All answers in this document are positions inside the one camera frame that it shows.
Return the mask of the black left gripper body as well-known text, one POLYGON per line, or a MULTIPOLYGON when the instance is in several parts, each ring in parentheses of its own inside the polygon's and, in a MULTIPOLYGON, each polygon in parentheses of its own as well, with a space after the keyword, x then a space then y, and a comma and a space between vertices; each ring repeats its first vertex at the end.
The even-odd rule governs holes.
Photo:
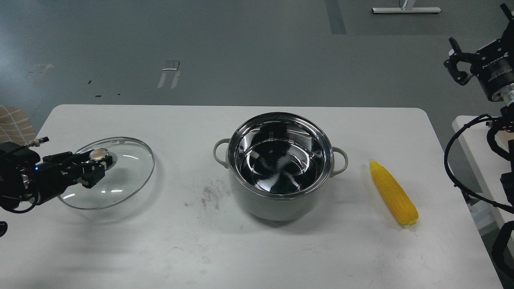
POLYGON ((84 154, 71 152, 43 157, 33 174, 38 196, 35 204, 42 205, 64 193, 68 187, 77 185, 86 161, 84 154))

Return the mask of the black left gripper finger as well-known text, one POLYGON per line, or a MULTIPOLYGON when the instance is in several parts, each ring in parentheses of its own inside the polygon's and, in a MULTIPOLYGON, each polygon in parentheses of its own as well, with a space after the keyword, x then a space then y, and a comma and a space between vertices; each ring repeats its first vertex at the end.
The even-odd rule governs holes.
POLYGON ((91 189, 105 176, 103 163, 85 163, 79 167, 78 183, 83 187, 91 189))
POLYGON ((82 165, 83 163, 101 163, 105 168, 113 167, 113 157, 111 155, 103 156, 90 156, 90 155, 77 155, 72 161, 76 165, 82 165))

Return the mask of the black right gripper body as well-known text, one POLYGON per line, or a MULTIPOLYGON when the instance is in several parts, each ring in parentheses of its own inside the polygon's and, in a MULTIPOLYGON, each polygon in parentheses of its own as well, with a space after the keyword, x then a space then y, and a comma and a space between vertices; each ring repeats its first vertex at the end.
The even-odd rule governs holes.
POLYGON ((513 84, 513 53, 501 39, 496 39, 476 52, 476 75, 487 99, 491 102, 504 100, 501 90, 513 84))

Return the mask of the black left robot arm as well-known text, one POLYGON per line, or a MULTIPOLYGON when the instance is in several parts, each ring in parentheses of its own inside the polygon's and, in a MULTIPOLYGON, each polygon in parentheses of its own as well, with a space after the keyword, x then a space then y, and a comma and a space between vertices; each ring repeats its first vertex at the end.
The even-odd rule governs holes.
POLYGON ((73 185, 91 189, 117 162, 117 156, 104 148, 44 157, 32 150, 48 141, 43 137, 25 144, 1 143, 0 204, 6 212, 30 212, 73 185))

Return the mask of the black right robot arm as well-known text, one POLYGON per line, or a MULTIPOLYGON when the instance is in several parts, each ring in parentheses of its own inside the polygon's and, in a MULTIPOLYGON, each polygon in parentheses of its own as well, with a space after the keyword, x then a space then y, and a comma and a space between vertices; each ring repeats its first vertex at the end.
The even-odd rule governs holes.
POLYGON ((444 167, 453 185, 464 194, 491 205, 499 233, 492 245, 491 258, 496 267, 513 277, 513 267, 505 253, 513 256, 513 11, 505 4, 501 9, 508 20, 501 38, 474 53, 465 53, 457 40, 450 38, 451 51, 444 67, 459 85, 473 77, 478 80, 486 98, 502 104, 499 116, 482 114, 459 116, 453 123, 455 134, 444 150, 444 167), (465 155, 483 195, 461 183, 449 167, 448 156, 453 143, 460 139, 465 155))

